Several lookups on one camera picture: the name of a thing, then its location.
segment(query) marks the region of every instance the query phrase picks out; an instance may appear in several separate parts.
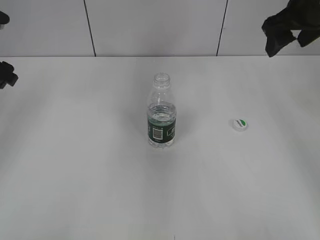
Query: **white wall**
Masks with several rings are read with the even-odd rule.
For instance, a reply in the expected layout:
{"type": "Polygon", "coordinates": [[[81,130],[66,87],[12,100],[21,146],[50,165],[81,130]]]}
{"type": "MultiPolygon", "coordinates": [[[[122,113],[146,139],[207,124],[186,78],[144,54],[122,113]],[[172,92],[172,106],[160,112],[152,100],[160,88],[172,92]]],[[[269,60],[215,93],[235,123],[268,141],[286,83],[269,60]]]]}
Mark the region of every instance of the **white wall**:
{"type": "Polygon", "coordinates": [[[226,0],[86,0],[98,56],[215,56],[226,0]]]}
{"type": "Polygon", "coordinates": [[[0,56],[93,56],[82,0],[1,0],[0,56]]]}
{"type": "MultiPolygon", "coordinates": [[[[267,38],[261,26],[267,17],[280,12],[288,2],[289,0],[229,0],[219,55],[266,55],[267,38]]],[[[278,55],[320,55],[320,40],[303,48],[294,41],[278,55]]]]}
{"type": "MultiPolygon", "coordinates": [[[[215,56],[227,0],[85,0],[97,56],[215,56]]],[[[266,55],[264,20],[289,0],[229,0],[219,55],[266,55]]],[[[84,0],[1,0],[0,56],[93,56],[84,0]]],[[[279,55],[320,55],[320,39],[279,55]]]]}

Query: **white tabletop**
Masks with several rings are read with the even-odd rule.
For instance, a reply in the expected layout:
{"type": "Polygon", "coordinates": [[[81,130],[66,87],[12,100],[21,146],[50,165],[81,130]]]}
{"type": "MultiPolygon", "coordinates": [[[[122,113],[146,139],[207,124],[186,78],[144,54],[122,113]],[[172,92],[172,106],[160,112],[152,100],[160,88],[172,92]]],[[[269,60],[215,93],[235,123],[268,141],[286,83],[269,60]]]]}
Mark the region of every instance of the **white tabletop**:
{"type": "Polygon", "coordinates": [[[1,60],[19,76],[0,90],[1,240],[320,239],[320,56],[1,60]],[[166,150],[146,136],[158,72],[166,150]]]}

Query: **white bottle cap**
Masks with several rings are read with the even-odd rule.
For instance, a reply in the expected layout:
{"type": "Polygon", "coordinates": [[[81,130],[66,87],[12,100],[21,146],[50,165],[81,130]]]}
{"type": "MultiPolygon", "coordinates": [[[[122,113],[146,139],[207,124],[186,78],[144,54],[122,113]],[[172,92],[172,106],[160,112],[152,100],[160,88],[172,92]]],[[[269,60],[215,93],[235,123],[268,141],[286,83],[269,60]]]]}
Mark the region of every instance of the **white bottle cap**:
{"type": "Polygon", "coordinates": [[[243,132],[248,128],[248,123],[243,119],[235,119],[232,122],[232,127],[238,132],[243,132]]]}

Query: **clear plastic bottle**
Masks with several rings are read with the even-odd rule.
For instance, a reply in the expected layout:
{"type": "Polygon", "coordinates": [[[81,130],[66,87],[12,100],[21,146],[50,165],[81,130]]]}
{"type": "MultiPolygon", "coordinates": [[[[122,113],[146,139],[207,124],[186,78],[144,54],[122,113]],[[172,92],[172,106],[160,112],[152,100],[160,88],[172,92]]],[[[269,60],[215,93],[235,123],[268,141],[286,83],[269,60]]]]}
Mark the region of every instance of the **clear plastic bottle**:
{"type": "Polygon", "coordinates": [[[177,110],[166,73],[154,76],[147,100],[148,141],[155,148],[168,148],[175,141],[177,110]]]}

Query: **black object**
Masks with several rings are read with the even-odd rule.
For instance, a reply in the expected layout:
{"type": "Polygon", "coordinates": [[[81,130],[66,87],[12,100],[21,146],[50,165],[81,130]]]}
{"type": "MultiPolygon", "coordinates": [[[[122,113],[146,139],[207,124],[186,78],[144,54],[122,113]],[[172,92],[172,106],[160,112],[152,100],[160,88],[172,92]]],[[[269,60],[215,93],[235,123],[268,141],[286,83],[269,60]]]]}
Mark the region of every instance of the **black object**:
{"type": "Polygon", "coordinates": [[[9,16],[4,12],[0,11],[0,25],[8,24],[9,21],[10,21],[9,16]]]}
{"type": "Polygon", "coordinates": [[[264,21],[262,30],[269,57],[296,39],[301,47],[307,46],[320,37],[320,0],[290,0],[285,9],[264,21]],[[301,30],[298,38],[291,30],[301,30]]]}
{"type": "MultiPolygon", "coordinates": [[[[9,21],[9,16],[0,11],[0,29],[2,29],[5,24],[8,24],[9,21]]],[[[14,66],[9,63],[5,61],[0,62],[0,89],[3,89],[7,84],[11,87],[16,84],[18,76],[14,74],[14,70],[14,66]]]]}
{"type": "Polygon", "coordinates": [[[15,68],[9,63],[0,62],[0,89],[3,89],[7,84],[11,87],[16,84],[18,76],[14,74],[14,70],[15,68]]]}

